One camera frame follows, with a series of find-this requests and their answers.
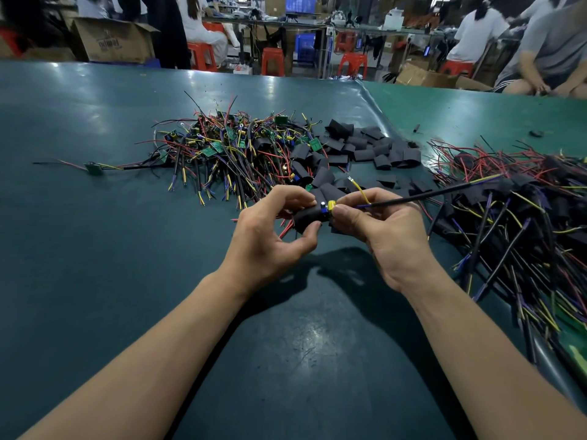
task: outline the left hand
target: left hand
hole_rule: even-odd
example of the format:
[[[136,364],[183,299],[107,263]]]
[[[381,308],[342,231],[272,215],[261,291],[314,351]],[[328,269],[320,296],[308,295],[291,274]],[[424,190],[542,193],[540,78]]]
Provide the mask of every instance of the left hand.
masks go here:
[[[314,195],[300,186],[277,185],[238,216],[237,227],[219,273],[252,295],[274,281],[318,245],[321,223],[312,222],[302,237],[286,243],[275,234],[275,217],[316,205]]]
[[[555,95],[556,97],[568,97],[570,92],[575,89],[575,87],[569,85],[567,82],[560,84],[556,88],[552,90],[551,95]]]

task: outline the black sleeve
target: black sleeve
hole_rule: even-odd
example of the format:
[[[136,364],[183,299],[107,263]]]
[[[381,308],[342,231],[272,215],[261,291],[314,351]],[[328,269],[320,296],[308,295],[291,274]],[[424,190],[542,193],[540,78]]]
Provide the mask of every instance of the black sleeve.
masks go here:
[[[141,0],[118,0],[124,21],[137,21],[141,15]]]

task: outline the plastic stool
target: plastic stool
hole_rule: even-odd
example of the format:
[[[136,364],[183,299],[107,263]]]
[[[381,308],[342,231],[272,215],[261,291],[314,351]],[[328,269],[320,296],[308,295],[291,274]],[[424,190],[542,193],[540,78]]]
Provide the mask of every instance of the plastic stool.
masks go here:
[[[467,73],[466,77],[469,79],[473,76],[473,63],[466,63],[463,61],[447,60],[444,62],[439,73],[447,75],[461,75]]]
[[[342,56],[341,64],[338,66],[338,75],[342,74],[342,66],[345,63],[349,64],[348,75],[356,75],[359,68],[363,65],[363,79],[367,77],[367,54],[359,54],[357,52],[347,52]]]
[[[334,43],[334,52],[352,52],[355,50],[357,35],[354,32],[339,32]]]
[[[0,37],[4,39],[4,41],[6,42],[10,50],[13,52],[15,57],[22,57],[22,52],[20,51],[20,47],[18,46],[17,40],[19,38],[23,38],[26,40],[25,37],[14,32],[12,29],[6,29],[3,27],[0,27]]]
[[[207,43],[188,43],[187,48],[194,54],[194,61],[195,65],[192,66],[192,69],[196,69],[198,71],[209,71],[211,73],[217,73],[218,69],[216,69],[216,61],[214,61],[214,51],[212,50],[212,45]],[[204,51],[208,51],[210,54],[210,62],[212,64],[206,63],[206,57]]]
[[[263,63],[261,64],[261,75],[268,75],[267,74],[267,62],[269,60],[276,60],[277,65],[279,66],[279,71],[277,73],[278,77],[285,76],[285,68],[283,66],[283,50],[276,48],[276,47],[266,47],[263,50]]]
[[[224,26],[222,23],[210,23],[207,21],[206,23],[203,23],[203,25],[209,31],[222,32],[224,34]]]

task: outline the gray t-shirt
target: gray t-shirt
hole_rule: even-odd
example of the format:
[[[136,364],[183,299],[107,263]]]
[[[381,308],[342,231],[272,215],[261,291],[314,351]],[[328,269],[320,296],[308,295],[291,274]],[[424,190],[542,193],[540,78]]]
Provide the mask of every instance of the gray t-shirt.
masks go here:
[[[495,86],[504,78],[519,74],[522,51],[537,52],[534,65],[543,77],[572,73],[587,60],[587,24],[578,26],[572,18],[575,5],[559,9],[534,21],[524,34],[518,51],[510,60]]]

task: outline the shorts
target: shorts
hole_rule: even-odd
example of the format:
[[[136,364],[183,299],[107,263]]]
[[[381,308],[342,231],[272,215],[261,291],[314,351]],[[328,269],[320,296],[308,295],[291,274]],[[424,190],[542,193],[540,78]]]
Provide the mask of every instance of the shorts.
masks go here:
[[[552,89],[562,85],[567,79],[569,78],[569,74],[555,74],[550,75],[549,77],[545,77],[544,82]],[[504,89],[506,89],[511,83],[516,80],[523,79],[522,75],[520,74],[512,74],[508,75],[507,77],[503,78],[495,88],[493,88],[493,93],[503,93]]]

